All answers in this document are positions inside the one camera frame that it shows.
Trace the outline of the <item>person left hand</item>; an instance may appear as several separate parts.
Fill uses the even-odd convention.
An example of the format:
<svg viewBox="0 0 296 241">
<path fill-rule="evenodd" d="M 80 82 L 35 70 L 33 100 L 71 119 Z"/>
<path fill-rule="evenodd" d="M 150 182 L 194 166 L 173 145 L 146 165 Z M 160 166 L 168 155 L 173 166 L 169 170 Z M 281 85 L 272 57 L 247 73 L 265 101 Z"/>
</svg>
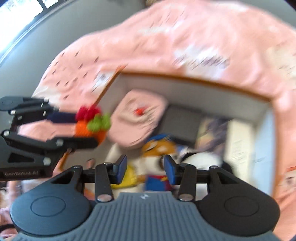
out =
<svg viewBox="0 0 296 241">
<path fill-rule="evenodd" d="M 8 181 L 6 197 L 6 207 L 1 207 L 1 240 L 12 240 L 18 234 L 12 225 L 10 217 L 10 207 L 17 197 L 30 191 L 36 186 L 47 181 L 48 178 L 31 179 L 23 181 Z"/>
</svg>

